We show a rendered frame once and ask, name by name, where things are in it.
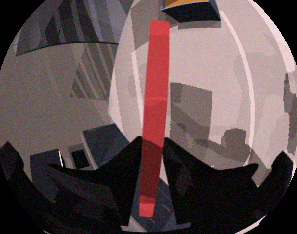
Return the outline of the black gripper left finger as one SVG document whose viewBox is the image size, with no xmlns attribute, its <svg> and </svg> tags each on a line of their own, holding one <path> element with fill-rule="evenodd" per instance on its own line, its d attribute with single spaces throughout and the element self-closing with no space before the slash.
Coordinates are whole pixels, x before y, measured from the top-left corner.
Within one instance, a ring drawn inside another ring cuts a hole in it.
<svg viewBox="0 0 297 234">
<path fill-rule="evenodd" d="M 140 172 L 141 141 L 143 136 L 136 136 L 117 156 L 99 169 L 77 170 L 47 164 L 44 170 L 57 189 L 107 205 L 121 226 L 128 226 Z"/>
</svg>

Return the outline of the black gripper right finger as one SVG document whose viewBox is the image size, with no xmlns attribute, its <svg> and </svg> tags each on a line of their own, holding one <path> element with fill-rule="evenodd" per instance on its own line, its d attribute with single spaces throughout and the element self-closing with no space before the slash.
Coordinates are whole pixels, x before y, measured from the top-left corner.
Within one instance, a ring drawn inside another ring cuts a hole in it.
<svg viewBox="0 0 297 234">
<path fill-rule="evenodd" d="M 197 160 L 187 150 L 164 137 L 163 162 L 177 225 L 188 224 L 225 189 L 240 184 L 256 173 L 259 164 L 219 170 Z"/>
</svg>

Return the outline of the red lid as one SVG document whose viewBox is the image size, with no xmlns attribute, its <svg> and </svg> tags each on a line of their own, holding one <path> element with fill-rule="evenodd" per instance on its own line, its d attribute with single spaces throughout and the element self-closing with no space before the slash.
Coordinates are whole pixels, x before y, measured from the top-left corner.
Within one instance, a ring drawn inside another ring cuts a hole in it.
<svg viewBox="0 0 297 234">
<path fill-rule="evenodd" d="M 151 20 L 147 76 L 145 76 L 143 141 L 141 141 L 140 210 L 153 217 L 159 188 L 161 152 L 167 121 L 169 77 L 169 21 Z"/>
</svg>

